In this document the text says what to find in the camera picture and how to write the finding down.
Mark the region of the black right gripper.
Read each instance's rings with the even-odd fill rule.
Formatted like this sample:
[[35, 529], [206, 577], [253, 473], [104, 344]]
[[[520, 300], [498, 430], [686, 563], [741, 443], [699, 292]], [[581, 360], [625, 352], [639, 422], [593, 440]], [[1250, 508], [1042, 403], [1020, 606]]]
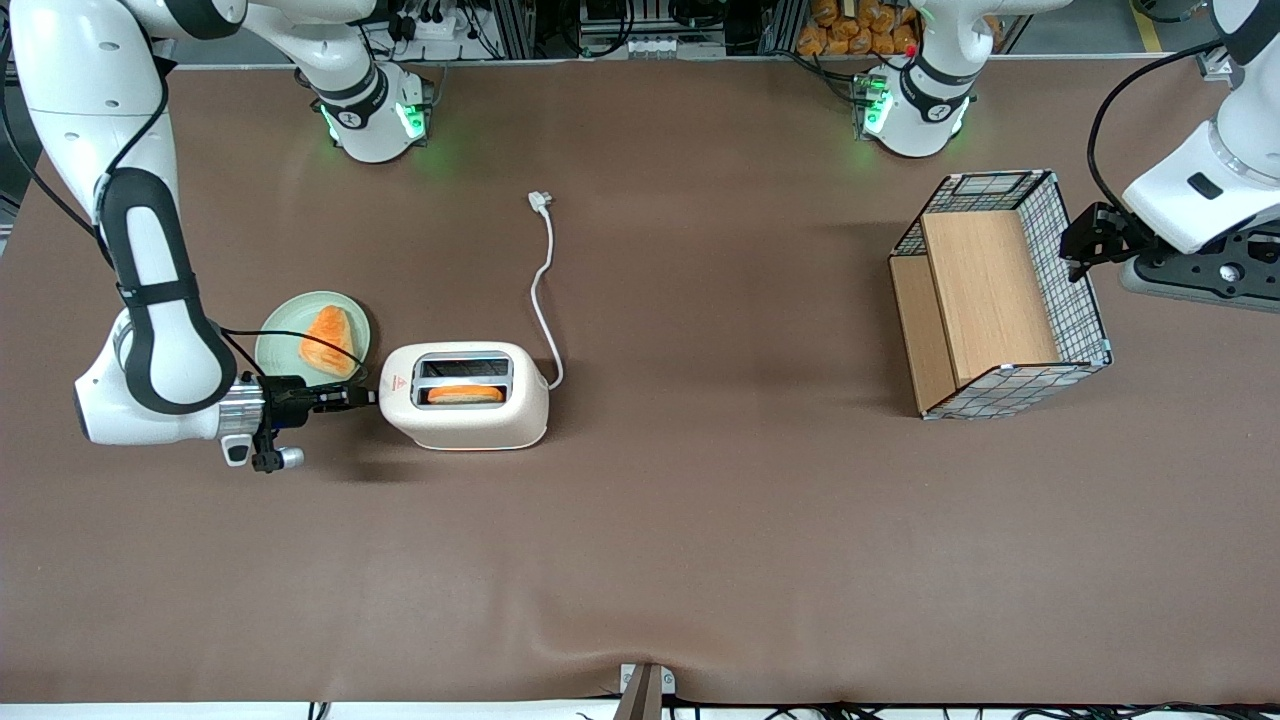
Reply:
[[364, 386], [315, 386], [310, 389], [300, 375], [262, 375], [262, 428], [275, 432], [303, 427], [311, 411], [374, 407], [378, 391]]

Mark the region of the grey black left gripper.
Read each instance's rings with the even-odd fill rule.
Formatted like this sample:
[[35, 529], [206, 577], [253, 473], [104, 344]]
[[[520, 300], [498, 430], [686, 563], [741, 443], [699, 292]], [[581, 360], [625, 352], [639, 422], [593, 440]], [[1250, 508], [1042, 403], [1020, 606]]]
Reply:
[[1194, 254], [1179, 252], [1165, 242], [1140, 251], [1140, 223], [1110, 204], [1089, 205], [1060, 234], [1060, 258], [1069, 265], [1070, 283], [1085, 278], [1093, 266], [1133, 258], [1120, 275], [1126, 291], [1279, 313], [1276, 225], [1224, 234]]

